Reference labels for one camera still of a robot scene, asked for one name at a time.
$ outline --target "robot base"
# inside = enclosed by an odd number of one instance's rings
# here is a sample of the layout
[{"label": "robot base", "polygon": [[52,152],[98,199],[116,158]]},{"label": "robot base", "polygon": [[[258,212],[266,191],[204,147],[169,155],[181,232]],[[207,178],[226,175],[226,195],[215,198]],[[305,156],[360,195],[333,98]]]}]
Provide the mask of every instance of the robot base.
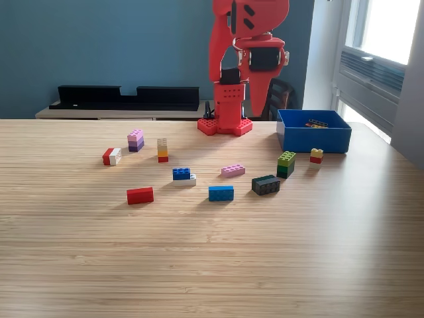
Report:
[{"label": "robot base", "polygon": [[217,119],[200,119],[197,121],[197,129],[213,136],[214,134],[233,134],[235,136],[242,136],[253,129],[253,123],[250,119],[242,119],[241,124],[233,129],[219,129]]}]

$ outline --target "blue wall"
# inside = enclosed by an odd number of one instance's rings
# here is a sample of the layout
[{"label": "blue wall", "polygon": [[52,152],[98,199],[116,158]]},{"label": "blue wall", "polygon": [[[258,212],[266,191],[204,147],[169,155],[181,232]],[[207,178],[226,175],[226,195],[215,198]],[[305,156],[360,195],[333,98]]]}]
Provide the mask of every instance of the blue wall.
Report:
[{"label": "blue wall", "polygon": [[[212,99],[212,0],[0,0],[0,118],[34,118],[59,85],[200,86]],[[281,78],[303,100],[313,0],[291,0],[274,35],[290,65]],[[228,61],[235,60],[226,56]]]}]

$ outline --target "red lego brick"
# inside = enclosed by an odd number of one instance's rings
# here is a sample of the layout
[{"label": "red lego brick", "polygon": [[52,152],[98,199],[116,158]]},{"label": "red lego brick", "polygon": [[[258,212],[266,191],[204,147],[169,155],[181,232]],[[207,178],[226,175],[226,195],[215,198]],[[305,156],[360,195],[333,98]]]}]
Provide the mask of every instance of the red lego brick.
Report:
[{"label": "red lego brick", "polygon": [[153,187],[127,190],[127,201],[129,205],[153,202]]},{"label": "red lego brick", "polygon": [[199,119],[197,121],[197,129],[208,136],[213,136],[217,133],[218,121],[216,119]]},{"label": "red lego brick", "polygon": [[234,135],[242,136],[253,129],[253,123],[250,119],[242,119],[241,124],[235,129]]},{"label": "red lego brick", "polygon": [[163,162],[169,162],[170,158],[169,157],[158,157],[158,162],[161,164]]},{"label": "red lego brick", "polygon": [[311,157],[311,162],[314,164],[321,164],[323,162],[323,158]]},{"label": "red lego brick", "polygon": [[110,166],[111,165],[111,159],[110,159],[110,155],[111,155],[111,153],[112,153],[112,151],[113,151],[113,148],[109,148],[106,152],[105,152],[105,154],[103,155],[103,164],[105,165],[105,166]]}]

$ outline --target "yellow lego brick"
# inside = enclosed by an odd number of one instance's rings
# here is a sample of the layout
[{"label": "yellow lego brick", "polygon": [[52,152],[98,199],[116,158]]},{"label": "yellow lego brick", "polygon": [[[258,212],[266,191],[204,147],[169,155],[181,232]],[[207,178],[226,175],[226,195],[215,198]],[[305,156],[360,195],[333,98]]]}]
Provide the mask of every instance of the yellow lego brick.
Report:
[{"label": "yellow lego brick", "polygon": [[166,138],[158,139],[158,151],[168,151],[168,141]]},{"label": "yellow lego brick", "polygon": [[168,151],[167,150],[158,150],[158,157],[168,157]]},{"label": "yellow lego brick", "polygon": [[296,153],[286,151],[278,158],[278,165],[281,167],[290,167],[294,160],[296,160]]},{"label": "yellow lego brick", "polygon": [[321,149],[312,149],[311,151],[311,157],[319,158],[321,159],[324,157],[324,152]]}]

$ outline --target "purple lego brick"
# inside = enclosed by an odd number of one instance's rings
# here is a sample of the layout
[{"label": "purple lego brick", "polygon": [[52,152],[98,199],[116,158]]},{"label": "purple lego brick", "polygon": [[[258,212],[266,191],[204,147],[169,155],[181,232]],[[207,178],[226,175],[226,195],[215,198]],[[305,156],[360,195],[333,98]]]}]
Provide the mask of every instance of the purple lego brick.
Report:
[{"label": "purple lego brick", "polygon": [[143,137],[143,131],[141,129],[135,129],[131,134],[128,135],[128,141],[137,142]]},{"label": "purple lego brick", "polygon": [[141,137],[138,141],[128,141],[129,147],[138,147],[141,144],[144,144],[144,137]]},{"label": "purple lego brick", "polygon": [[141,150],[141,148],[143,148],[143,146],[144,146],[144,141],[138,147],[128,146],[128,150],[130,152],[139,152]]},{"label": "purple lego brick", "polygon": [[233,164],[232,166],[221,169],[221,175],[225,178],[241,176],[246,173],[246,168],[241,164]]}]

